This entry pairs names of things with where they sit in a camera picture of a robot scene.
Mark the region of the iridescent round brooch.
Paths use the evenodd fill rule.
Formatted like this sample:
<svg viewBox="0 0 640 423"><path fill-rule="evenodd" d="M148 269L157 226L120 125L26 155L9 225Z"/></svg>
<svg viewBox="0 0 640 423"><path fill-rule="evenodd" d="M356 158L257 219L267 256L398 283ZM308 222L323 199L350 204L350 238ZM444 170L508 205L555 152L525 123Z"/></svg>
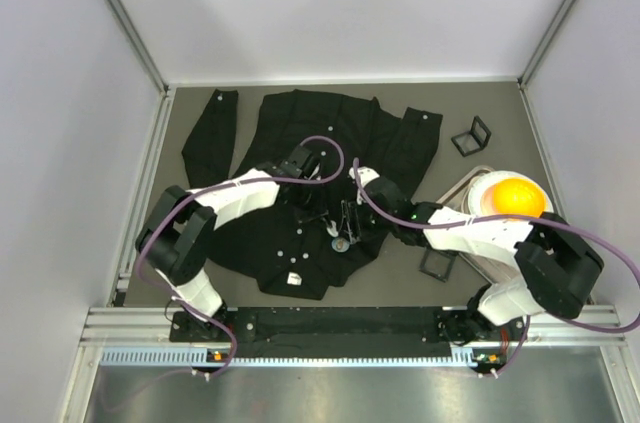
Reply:
<svg viewBox="0 0 640 423"><path fill-rule="evenodd" d="M327 233L332 237L337 237L339 235L339 230L334 221L326 228Z"/></svg>

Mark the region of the black button-up shirt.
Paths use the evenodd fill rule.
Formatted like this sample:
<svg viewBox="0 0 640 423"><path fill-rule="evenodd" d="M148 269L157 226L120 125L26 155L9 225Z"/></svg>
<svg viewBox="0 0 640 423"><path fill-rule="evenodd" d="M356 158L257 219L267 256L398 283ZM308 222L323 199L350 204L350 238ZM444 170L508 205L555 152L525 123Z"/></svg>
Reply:
<svg viewBox="0 0 640 423"><path fill-rule="evenodd" d="M293 90L263 99L253 140L232 165L238 95L215 91L189 134L182 157L188 182L205 189L262 169L309 176L285 189L283 201L232 220L205 238L213 263L254 279L267 294L319 300L374 261L387 237L372 221L357 243L333 248L345 235L345 210L356 199L349 172L367 167L405 196L421 183L439 146L440 114L408 108L396 117L376 99Z"/></svg>

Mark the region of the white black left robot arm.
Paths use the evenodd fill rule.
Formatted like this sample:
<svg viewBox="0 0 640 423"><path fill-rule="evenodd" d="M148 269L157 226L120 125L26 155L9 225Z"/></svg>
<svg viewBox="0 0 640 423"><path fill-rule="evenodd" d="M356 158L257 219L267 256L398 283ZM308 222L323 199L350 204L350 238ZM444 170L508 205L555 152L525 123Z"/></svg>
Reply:
<svg viewBox="0 0 640 423"><path fill-rule="evenodd" d="M331 175L321 175L320 158L307 146L312 141L328 143L336 150L338 167ZM141 274L142 265L148 264L188 313L218 326L215 316L225 303L204 269L213 233L276 203L307 205L311 198L308 188L333 181L344 164L344 152L338 143L328 137L311 136L280 163L260 163L239 177L202 189L167 188L136 239L136 273Z"/></svg>

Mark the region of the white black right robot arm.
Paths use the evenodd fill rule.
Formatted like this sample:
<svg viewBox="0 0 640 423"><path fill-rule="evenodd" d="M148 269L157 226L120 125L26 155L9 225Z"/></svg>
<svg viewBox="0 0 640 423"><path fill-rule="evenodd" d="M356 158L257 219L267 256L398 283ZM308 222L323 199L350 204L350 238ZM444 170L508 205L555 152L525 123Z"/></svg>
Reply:
<svg viewBox="0 0 640 423"><path fill-rule="evenodd" d="M388 178L364 167L351 170L359 235L389 233L407 246L463 253L513 271L482 287L457 321L466 340L513 320L548 313L576 319L604 267L598 253L569 232L555 213L539 218L477 217L432 202L412 202Z"/></svg>

